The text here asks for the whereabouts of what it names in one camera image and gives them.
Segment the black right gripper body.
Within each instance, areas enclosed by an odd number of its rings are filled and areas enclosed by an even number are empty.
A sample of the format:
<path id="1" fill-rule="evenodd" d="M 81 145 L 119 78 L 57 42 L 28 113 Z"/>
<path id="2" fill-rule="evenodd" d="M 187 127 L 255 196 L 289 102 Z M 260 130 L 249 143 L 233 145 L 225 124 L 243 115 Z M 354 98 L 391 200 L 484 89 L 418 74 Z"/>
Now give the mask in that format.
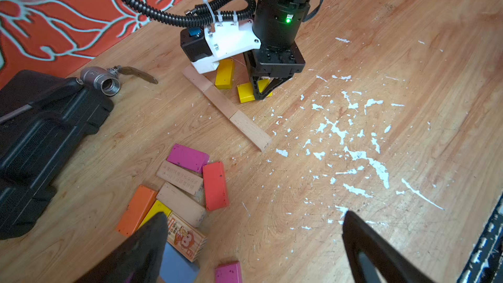
<path id="1" fill-rule="evenodd" d="M 270 46 L 252 49 L 243 53 L 256 100 L 264 100 L 280 85 L 301 73 L 305 60 L 296 43 L 290 48 L 277 49 Z"/>

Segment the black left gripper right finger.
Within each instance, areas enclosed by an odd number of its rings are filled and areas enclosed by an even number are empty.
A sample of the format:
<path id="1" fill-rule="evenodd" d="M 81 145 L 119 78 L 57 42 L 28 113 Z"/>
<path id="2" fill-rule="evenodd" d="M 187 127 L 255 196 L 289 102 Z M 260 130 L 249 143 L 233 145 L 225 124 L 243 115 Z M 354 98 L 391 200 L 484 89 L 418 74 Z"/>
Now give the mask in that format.
<path id="1" fill-rule="evenodd" d="M 355 282 L 432 282 L 353 211 L 344 218 L 343 243 Z"/>

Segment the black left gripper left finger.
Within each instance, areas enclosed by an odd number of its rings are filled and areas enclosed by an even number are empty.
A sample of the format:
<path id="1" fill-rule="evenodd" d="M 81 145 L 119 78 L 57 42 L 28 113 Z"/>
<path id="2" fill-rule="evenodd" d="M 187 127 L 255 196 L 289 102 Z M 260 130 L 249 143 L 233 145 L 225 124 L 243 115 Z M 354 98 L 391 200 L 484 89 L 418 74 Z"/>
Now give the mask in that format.
<path id="1" fill-rule="evenodd" d="M 159 212 L 77 282 L 156 282 L 167 237 Z"/>

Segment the blue block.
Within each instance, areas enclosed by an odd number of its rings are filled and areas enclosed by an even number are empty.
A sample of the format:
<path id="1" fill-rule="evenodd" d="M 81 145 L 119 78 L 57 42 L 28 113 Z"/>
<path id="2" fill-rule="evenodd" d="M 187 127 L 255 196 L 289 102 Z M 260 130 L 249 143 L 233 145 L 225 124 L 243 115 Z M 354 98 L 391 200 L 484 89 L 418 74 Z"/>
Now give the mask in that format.
<path id="1" fill-rule="evenodd" d="M 192 283 L 199 274 L 199 267 L 182 256 L 171 244 L 166 243 L 162 255 L 160 277 L 165 283 Z"/>

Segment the natural wooden block angled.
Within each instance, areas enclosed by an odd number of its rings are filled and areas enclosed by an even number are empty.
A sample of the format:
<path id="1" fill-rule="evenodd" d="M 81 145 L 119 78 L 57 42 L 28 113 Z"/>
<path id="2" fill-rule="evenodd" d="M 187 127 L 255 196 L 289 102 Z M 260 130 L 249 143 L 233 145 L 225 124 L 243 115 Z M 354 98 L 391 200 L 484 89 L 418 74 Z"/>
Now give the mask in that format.
<path id="1" fill-rule="evenodd" d="M 261 152 L 265 152 L 272 138 L 242 111 L 237 111 L 229 119 Z"/>

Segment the red block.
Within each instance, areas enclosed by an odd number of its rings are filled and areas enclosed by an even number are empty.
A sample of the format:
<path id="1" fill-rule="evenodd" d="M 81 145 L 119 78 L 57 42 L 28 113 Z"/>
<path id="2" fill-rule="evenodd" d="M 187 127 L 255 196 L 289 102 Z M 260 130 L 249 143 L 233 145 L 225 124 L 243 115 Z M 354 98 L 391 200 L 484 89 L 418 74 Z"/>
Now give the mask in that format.
<path id="1" fill-rule="evenodd" d="M 203 166 L 206 209 L 215 211 L 230 205 L 224 164 L 215 162 Z"/>

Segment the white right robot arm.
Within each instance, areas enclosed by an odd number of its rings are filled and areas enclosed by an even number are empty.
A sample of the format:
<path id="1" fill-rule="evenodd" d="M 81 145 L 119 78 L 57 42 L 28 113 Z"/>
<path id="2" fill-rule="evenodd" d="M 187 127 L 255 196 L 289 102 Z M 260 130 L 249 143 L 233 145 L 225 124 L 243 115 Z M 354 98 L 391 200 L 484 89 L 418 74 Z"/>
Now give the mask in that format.
<path id="1" fill-rule="evenodd" d="M 319 9 L 311 9 L 310 0 L 258 0 L 253 33 L 261 46 L 244 52 L 244 60 L 257 100 L 302 72 L 305 60 L 295 42 L 302 23 L 312 19 Z"/>

